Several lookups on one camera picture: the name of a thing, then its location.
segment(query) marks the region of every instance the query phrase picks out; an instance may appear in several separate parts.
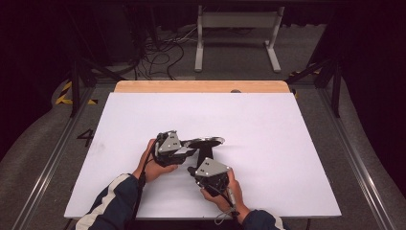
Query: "white metal frame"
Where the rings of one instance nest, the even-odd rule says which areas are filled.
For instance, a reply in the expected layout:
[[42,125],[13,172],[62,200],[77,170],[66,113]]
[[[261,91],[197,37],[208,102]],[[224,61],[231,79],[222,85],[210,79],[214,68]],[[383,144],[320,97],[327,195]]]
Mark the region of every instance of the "white metal frame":
[[266,12],[204,12],[202,6],[199,6],[197,16],[197,50],[194,71],[201,72],[203,70],[203,28],[243,27],[271,28],[271,37],[269,40],[265,40],[264,43],[274,72],[280,73],[281,67],[275,54],[274,45],[281,25],[283,10],[284,7],[280,7],[278,11]]

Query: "white tabletop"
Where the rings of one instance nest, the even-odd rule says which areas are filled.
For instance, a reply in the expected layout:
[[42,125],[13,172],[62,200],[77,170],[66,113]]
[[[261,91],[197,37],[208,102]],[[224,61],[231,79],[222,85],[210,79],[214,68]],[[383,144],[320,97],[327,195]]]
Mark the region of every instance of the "white tabletop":
[[[219,136],[214,159],[231,166],[249,208],[280,217],[337,217],[341,212],[302,114],[289,93],[112,93],[87,153],[66,218],[87,213],[121,173],[132,173],[150,138],[177,130],[180,140]],[[187,172],[146,184],[139,219],[213,219]]]

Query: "hand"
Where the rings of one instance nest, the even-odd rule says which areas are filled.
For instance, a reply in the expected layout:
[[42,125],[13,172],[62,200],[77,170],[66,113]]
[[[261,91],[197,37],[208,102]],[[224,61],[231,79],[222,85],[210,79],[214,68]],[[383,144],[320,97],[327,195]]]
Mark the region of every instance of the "hand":
[[[245,217],[250,213],[250,210],[244,204],[244,201],[242,199],[242,190],[241,187],[239,187],[238,181],[235,179],[233,169],[227,171],[227,175],[230,181],[228,188],[233,191],[234,198],[236,199],[236,211],[239,212],[237,220],[239,223],[242,223]],[[230,210],[231,207],[223,196],[218,195],[216,197],[212,197],[205,189],[201,189],[200,192],[203,194],[206,200],[209,200],[210,202],[216,204],[221,212],[227,212]]]
[[152,148],[155,139],[151,139],[148,142],[148,146],[146,151],[144,151],[143,155],[141,156],[140,163],[138,164],[137,169],[132,173],[137,179],[140,178],[141,172],[143,170],[144,163],[147,161],[146,166],[146,182],[151,182],[154,179],[158,178],[161,174],[170,173],[178,168],[177,165],[170,165],[166,167],[162,167],[158,165],[154,160],[152,155],[149,156],[147,159],[147,155],[149,150]]

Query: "dark jacket sleeve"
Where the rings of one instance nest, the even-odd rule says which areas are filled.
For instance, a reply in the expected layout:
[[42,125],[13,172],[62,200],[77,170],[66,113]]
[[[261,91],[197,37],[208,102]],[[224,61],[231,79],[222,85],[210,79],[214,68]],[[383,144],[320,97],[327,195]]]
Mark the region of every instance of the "dark jacket sleeve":
[[137,196],[137,178],[132,174],[120,175],[98,195],[89,213],[72,229],[124,230]]
[[281,218],[274,217],[263,210],[251,211],[242,222],[244,230],[289,230]]

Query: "dark floor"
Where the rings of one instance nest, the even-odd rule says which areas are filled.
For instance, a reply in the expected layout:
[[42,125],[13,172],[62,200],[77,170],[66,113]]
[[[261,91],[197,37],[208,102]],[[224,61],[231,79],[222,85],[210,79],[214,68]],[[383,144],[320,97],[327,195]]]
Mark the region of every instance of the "dark floor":
[[[267,37],[266,30],[244,31],[241,34],[228,30],[209,31],[205,35],[202,73],[193,72],[195,42],[192,40],[182,44],[184,55],[169,70],[178,80],[285,80],[291,72],[305,68],[323,30],[323,26],[281,28],[275,47],[282,68],[279,74],[273,73],[262,45],[262,41]],[[170,61],[175,61],[181,57],[182,50],[176,46],[167,54]],[[165,58],[161,56],[155,60],[161,59],[161,62],[164,62]],[[168,78],[165,74],[168,65],[152,65],[151,72],[164,72],[155,75],[148,72],[150,64],[144,61],[144,65],[145,69],[139,66],[139,79],[142,79],[143,75],[156,80]],[[125,77],[134,79],[134,72]],[[335,119],[331,117],[323,100],[323,95],[330,92],[329,86],[326,90],[315,89],[310,83],[312,79],[313,77],[309,76],[291,87],[298,91],[298,105],[343,216],[315,218],[311,221],[310,229],[406,229],[405,198],[374,154],[358,121],[345,84],[342,84],[340,98],[341,118]],[[53,102],[61,87],[63,84],[56,90]],[[99,103],[88,104],[79,114],[72,134],[67,139],[66,148],[61,150],[61,157],[56,161],[55,171],[48,174],[49,183],[43,183],[44,194],[39,196],[38,203],[33,206],[32,215],[23,227],[15,229],[64,228],[68,219],[63,217],[63,213],[88,150],[85,146],[86,140],[77,137],[89,128],[97,129],[108,93],[113,89],[114,84],[100,83],[91,92],[90,99],[97,99]],[[18,219],[21,221],[18,216],[23,209],[26,210],[24,205],[35,183],[38,181],[41,184],[38,178],[55,151],[66,124],[71,121],[71,108],[69,104],[55,105],[20,136],[0,163],[0,229],[12,229]],[[377,218],[373,206],[360,186],[362,181],[349,161],[348,149],[335,126],[337,121],[345,128],[345,134],[368,170],[385,213],[391,221],[392,226],[389,228],[382,227],[382,221]],[[305,229],[307,225],[307,219],[284,220],[291,229]]]

